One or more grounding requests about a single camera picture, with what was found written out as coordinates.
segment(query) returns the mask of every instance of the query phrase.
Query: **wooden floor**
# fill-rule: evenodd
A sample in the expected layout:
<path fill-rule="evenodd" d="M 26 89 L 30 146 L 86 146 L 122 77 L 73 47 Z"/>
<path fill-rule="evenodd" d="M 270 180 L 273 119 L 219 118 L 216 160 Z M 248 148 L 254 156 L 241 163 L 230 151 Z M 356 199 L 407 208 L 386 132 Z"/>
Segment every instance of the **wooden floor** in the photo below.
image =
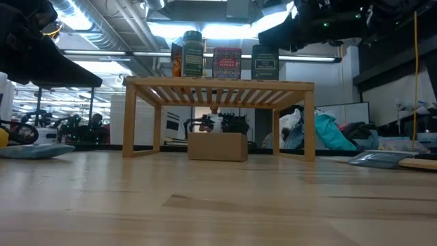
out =
<path fill-rule="evenodd" d="M 254 155 L 0 160 L 0 245 L 437 245 L 437 174 Z"/>

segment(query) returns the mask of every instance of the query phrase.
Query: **ceiling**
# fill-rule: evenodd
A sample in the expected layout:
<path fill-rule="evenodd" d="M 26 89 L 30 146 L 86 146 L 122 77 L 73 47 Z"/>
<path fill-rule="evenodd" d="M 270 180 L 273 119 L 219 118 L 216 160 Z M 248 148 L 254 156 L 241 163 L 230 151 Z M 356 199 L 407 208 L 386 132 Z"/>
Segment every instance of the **ceiling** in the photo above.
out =
<path fill-rule="evenodd" d="M 51 0 L 56 8 L 56 3 L 75 3 L 78 5 L 78 9 L 81 11 L 88 11 L 97 16 L 98 20 L 95 20 L 97 26 L 108 29 L 107 32 L 111 33 L 113 40 L 119 39 L 121 49 L 130 49 L 132 51 L 169 51 L 169 41 L 165 40 L 160 36 L 154 36 L 151 34 L 148 23 L 177 23 L 177 24 L 187 24 L 196 25 L 198 27 L 210 24 L 211 22 L 202 21 L 209 20 L 213 21 L 221 20 L 223 18 L 218 12 L 219 7 L 223 8 L 223 4 L 226 6 L 226 1 L 170 1 L 164 9 L 159 11 L 149 10 L 146 16 L 146 10 L 141 7 L 142 1 L 138 0 Z M 122 8 L 122 11 L 128 13 L 130 20 L 126 20 L 120 9 L 117 8 L 116 1 L 130 3 L 135 14 L 140 18 L 142 25 L 145 30 L 149 33 L 141 32 L 140 35 L 144 34 L 150 35 L 147 41 L 150 43 L 145 44 L 144 38 L 140 37 L 138 33 L 132 28 L 132 23 L 135 23 L 134 16 L 132 12 L 129 12 L 126 5 Z M 247 2 L 251 11 L 248 13 L 239 13 L 235 10 L 233 12 L 233 18 L 224 19 L 228 20 L 225 24 L 244 24 L 251 23 L 256 18 L 258 18 L 260 9 L 258 6 L 262 0 L 250 1 L 241 0 L 240 2 L 236 0 L 229 0 L 234 3 L 241 4 L 242 2 Z M 235 16 L 245 16 L 246 18 L 234 18 Z M 73 28 L 65 25 L 61 30 L 59 40 L 57 41 L 57 46 L 60 49 L 68 50 L 96 50 L 95 42 L 89 41 L 87 35 L 83 35 L 81 32 L 74 30 Z M 246 39 L 205 39 L 205 51 L 212 52 L 215 47 L 239 47 L 242 49 L 243 54 L 251 54 L 252 46 L 258 44 L 256 38 L 246 38 Z M 285 51 L 281 51 L 282 55 L 291 55 Z M 327 44 L 312 44 L 304 49 L 297 52 L 297 55 L 317 55 L 317 56 L 336 56 L 338 50 L 335 47 L 331 47 Z M 111 61 L 108 57 L 86 57 L 86 56 L 70 56 L 70 59 L 79 62 L 81 66 L 90 70 L 91 72 L 99 72 L 97 75 L 103 78 L 102 87 L 96 88 L 96 100 L 94 104 L 94 113 L 99 112 L 103 115 L 104 119 L 109 119 L 110 104 L 108 102 L 111 100 L 111 95 L 124 93 L 124 87 L 120 83 L 120 75 L 125 77 L 132 74 L 137 74 L 133 66 L 129 66 L 129 61 Z M 157 65 L 157 61 L 153 61 L 151 57 L 139 57 L 135 58 L 136 66 L 135 68 L 144 68 L 144 71 L 150 73 L 150 75 L 155 76 L 169 76 L 171 74 L 171 66 L 169 64 L 169 59 L 160 59 L 162 64 Z M 210 67 L 211 62 L 206 62 L 206 68 Z M 243 69 L 251 69 L 250 62 L 243 63 Z M 23 86 L 16 86 L 16 96 L 14 102 L 14 117 L 18 117 L 27 111 L 32 111 L 36 107 L 34 101 L 36 100 L 36 93 L 38 88 L 32 84 Z M 57 88 L 53 91 L 43 90 L 42 94 L 42 109 L 47 111 L 52 111 L 56 117 L 62 118 L 67 115 L 72 115 L 75 113 L 80 114 L 84 119 L 88 118 L 89 114 L 89 99 L 84 97 L 91 91 L 91 88 Z M 68 101 L 70 103 L 63 104 L 60 101 Z"/>

